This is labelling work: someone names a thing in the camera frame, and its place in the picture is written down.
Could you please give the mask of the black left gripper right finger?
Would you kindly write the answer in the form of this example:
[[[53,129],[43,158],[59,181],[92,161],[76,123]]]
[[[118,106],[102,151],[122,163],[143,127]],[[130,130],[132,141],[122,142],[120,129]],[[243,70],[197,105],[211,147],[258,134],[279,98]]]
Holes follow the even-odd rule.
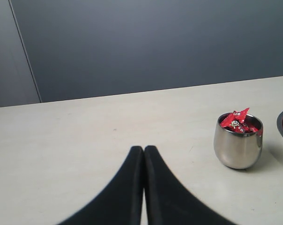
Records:
[[[171,172],[156,146],[144,150],[149,225],[232,225],[191,194]]]

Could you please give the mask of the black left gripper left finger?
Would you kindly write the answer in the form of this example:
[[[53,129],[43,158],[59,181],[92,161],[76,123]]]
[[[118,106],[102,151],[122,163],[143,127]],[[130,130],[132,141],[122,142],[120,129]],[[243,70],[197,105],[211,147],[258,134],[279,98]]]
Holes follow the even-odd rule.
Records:
[[[131,147],[108,185],[61,225],[139,225],[143,201],[143,149]]]

